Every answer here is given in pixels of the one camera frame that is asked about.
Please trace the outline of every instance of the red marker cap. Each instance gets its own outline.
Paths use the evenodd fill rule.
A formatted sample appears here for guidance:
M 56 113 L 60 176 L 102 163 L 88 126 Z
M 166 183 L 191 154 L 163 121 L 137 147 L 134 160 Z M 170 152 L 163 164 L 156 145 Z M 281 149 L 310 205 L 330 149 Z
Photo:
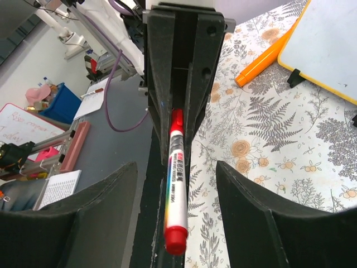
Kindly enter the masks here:
M 184 132 L 184 112 L 181 109 L 172 110 L 172 122 L 170 132 L 179 130 Z
M 182 255 L 186 251 L 188 231 L 181 226 L 171 226 L 165 230 L 166 251 L 172 255 Z

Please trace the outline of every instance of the marker label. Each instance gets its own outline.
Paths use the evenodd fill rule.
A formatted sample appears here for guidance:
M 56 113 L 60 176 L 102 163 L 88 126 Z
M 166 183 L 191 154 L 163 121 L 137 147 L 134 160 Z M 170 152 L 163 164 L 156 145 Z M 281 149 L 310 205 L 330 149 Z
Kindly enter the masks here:
M 184 157 L 184 136 L 175 130 L 170 135 L 168 159 L 165 228 L 181 226 L 187 229 L 187 197 Z

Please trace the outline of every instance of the whiteboard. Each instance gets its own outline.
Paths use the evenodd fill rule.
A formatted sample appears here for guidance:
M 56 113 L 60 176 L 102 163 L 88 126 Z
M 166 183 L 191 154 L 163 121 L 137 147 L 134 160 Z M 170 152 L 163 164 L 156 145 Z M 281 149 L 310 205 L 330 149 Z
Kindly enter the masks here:
M 356 44 L 357 0 L 310 0 L 278 61 L 357 104 Z
M 64 131 L 23 109 L 7 103 L 0 111 L 0 141 L 21 145 L 38 143 Z

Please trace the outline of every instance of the black clip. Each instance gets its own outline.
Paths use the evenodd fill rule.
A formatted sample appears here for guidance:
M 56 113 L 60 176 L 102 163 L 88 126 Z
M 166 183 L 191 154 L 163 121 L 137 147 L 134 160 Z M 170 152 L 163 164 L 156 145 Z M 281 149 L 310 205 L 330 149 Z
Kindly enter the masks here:
M 296 87 L 297 85 L 299 85 L 299 83 L 305 81 L 306 79 L 304 77 L 300 76 L 300 71 L 298 69 L 295 69 L 289 79 L 287 80 L 287 82 L 290 85 L 290 88 Z
M 353 119 L 353 126 L 357 127 L 357 116 L 355 116 Z

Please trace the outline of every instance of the white board with yellow edge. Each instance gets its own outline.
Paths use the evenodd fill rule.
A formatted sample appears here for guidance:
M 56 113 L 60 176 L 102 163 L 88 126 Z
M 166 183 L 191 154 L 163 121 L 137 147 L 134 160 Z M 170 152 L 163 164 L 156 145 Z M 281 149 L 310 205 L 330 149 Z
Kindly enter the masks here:
M 357 104 L 357 0 L 310 0 L 278 62 Z

